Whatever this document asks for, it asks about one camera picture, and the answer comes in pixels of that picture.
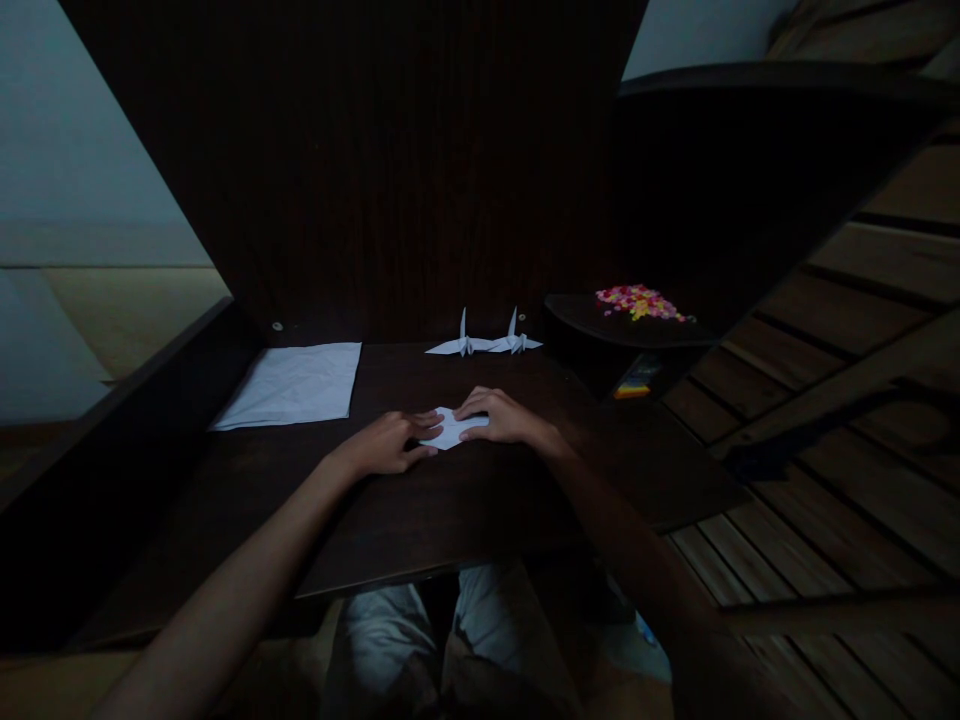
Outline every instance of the person's left hand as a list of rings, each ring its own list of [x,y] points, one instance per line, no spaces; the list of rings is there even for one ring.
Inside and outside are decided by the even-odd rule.
[[[406,472],[414,463],[437,454],[437,449],[428,445],[404,451],[407,441],[432,440],[443,431],[442,421],[443,415],[438,415],[436,410],[418,415],[388,412],[344,441],[327,458],[356,480],[374,473]]]

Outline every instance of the desk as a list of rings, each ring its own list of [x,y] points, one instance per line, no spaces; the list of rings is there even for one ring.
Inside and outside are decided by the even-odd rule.
[[[502,388],[560,426],[658,531],[747,499],[659,405],[602,407],[544,350],[425,355],[432,344],[364,346],[349,419],[209,433],[192,482],[74,644],[155,631],[341,441],[388,410],[456,407],[478,384]],[[529,448],[474,442],[355,488],[296,597],[582,542],[570,505]]]

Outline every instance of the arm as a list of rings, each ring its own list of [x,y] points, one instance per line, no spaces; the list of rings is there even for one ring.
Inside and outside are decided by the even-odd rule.
[[[478,387],[456,411],[478,412],[490,424],[462,440],[523,442],[550,468],[580,524],[624,594],[636,605],[670,657],[678,704],[694,717],[782,718],[789,702],[750,653],[726,631],[686,568],[608,482],[597,476],[560,431],[502,390]]]
[[[350,487],[404,472],[436,449],[443,419],[388,413],[327,455],[264,525],[216,569],[93,713],[94,718],[203,717],[291,591],[307,554]]]

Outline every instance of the forearm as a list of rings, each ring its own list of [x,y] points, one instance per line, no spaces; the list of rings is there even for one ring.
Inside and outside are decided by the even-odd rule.
[[[639,513],[559,433],[551,429],[545,437],[534,442],[534,449],[620,588],[666,648],[685,710],[712,717],[723,702],[734,715],[793,717],[783,693],[729,635],[687,569]]]
[[[94,717],[204,716],[266,630],[355,480],[329,457],[321,462],[194,593]]]
[[[559,433],[534,449],[570,499],[621,589],[668,650],[678,635],[724,630],[686,568],[623,495],[597,476]]]

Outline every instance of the pile of paper stars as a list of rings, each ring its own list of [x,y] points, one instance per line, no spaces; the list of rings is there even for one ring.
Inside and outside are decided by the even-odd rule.
[[[602,303],[613,305],[613,310],[605,311],[604,316],[612,315],[616,311],[628,312],[634,320],[639,320],[644,315],[664,320],[675,318],[680,322],[691,319],[678,313],[673,303],[645,285],[617,285],[607,290],[597,290],[597,300],[597,307],[603,307]]]

